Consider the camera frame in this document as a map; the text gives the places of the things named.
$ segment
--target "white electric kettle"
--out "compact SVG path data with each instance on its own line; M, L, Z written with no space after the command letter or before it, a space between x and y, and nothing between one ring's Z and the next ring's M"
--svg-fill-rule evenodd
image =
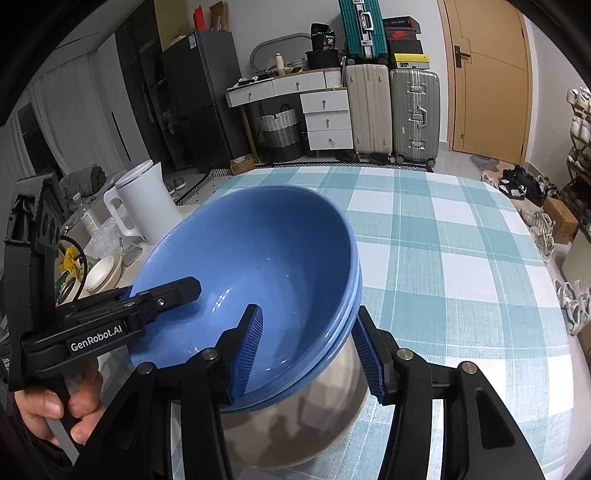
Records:
M168 189L162 180L162 166L148 160L123 175L104 195L121 233L125 236L143 236L149 245L157 245L182 220ZM134 221L129 229L117 213L113 200L119 199Z

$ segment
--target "cloth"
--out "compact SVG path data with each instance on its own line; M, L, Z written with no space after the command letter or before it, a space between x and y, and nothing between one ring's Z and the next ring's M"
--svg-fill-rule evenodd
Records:
M102 188L106 181L105 172L96 163L63 177L60 180L60 190L64 196L70 215L78 208L72 202L72 198L76 193L80 193L82 197L94 195Z
M512 203L482 182L406 170L354 167L257 169L208 201L257 185L322 193L346 214L358 242L363 301L380 329L427 361L482 369L548 479L561 479L570 443L573 374L550 276ZM121 350L102 359L112 398L132 367ZM340 441L278 479L378 477L393 407L369 397ZM184 478L173 422L175 479ZM434 402L428 478L439 479L443 409ZM242 469L236 468L239 479Z

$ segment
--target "black cable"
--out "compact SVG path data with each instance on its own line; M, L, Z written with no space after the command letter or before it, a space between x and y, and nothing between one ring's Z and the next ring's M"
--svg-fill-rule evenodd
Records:
M82 274L82 281L80 282L80 287L78 287L78 291L76 292L76 295L74 295L74 300L76 301L78 300L78 297L80 297L80 294L82 293L82 289L84 288L84 283L86 283L86 277L88 276L88 260L86 259L86 254L84 253L84 250L82 250L82 247L80 246L80 244L74 240L72 237L69 237L67 235L62 235L60 237L62 240L65 240L66 242L70 242L72 245L74 245L78 251L80 252L80 256L82 257L82 262L84 263L84 273Z

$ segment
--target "door handle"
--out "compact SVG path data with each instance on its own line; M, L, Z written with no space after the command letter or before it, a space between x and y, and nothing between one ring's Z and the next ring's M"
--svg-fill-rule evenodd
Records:
M462 57L471 59L472 55L469 53L462 53L459 46L453 47L454 51L456 52L456 67L461 69L462 68Z

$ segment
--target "screw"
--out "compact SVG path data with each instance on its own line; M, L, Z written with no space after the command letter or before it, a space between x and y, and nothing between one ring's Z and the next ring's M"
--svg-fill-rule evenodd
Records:
M140 375L148 375L154 369L154 364L152 362L143 362L138 365L138 373Z
M464 362L462 363L462 370L467 374L473 375L478 372L478 367L472 362Z
M414 353L408 348L401 348L398 350L398 352L396 352L396 356L400 360L411 360L414 357Z
M215 348L201 350L201 357L205 360L214 360L217 357L217 350Z

